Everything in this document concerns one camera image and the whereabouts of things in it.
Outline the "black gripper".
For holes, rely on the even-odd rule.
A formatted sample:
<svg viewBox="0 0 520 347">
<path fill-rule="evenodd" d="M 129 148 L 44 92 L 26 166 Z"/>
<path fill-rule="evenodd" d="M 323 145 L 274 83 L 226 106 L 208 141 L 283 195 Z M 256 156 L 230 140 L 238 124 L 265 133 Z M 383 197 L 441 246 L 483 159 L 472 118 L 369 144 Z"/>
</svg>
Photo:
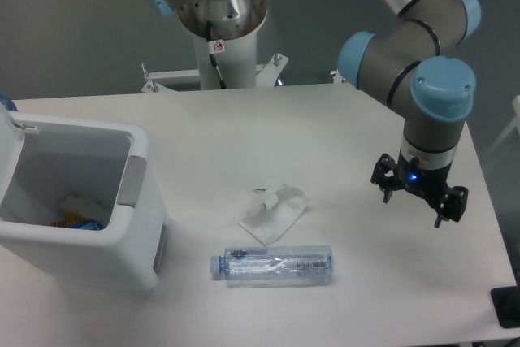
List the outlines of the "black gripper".
<svg viewBox="0 0 520 347">
<path fill-rule="evenodd" d="M 434 223 L 439 228 L 443 221 L 458 223 L 466 211 L 469 189 L 463 186 L 449 187 L 447 179 L 452 164 L 435 170 L 413 166 L 403 154 L 398 163 L 388 154 L 382 154 L 375 164 L 370 182 L 383 193 L 387 204 L 394 191 L 404 190 L 435 206 L 437 217 Z"/>
</svg>

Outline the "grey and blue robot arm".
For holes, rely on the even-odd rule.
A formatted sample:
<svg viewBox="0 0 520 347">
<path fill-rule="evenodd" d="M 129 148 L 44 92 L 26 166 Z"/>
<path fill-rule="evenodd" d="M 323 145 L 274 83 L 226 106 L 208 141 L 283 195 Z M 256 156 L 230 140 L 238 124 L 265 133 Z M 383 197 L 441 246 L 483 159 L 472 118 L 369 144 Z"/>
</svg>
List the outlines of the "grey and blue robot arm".
<svg viewBox="0 0 520 347">
<path fill-rule="evenodd" d="M 161 16 L 177 15 L 193 36 L 203 89 L 260 84 L 256 32 L 267 0 L 146 0 Z M 479 25 L 478 0 L 384 0 L 399 19 L 386 37 L 353 34 L 342 46 L 336 72 L 404 121 L 398 158 L 382 155 L 371 182 L 385 200 L 404 190 L 423 199 L 437 221 L 457 222 L 468 190 L 447 179 L 476 78 L 448 52 Z"/>
</svg>

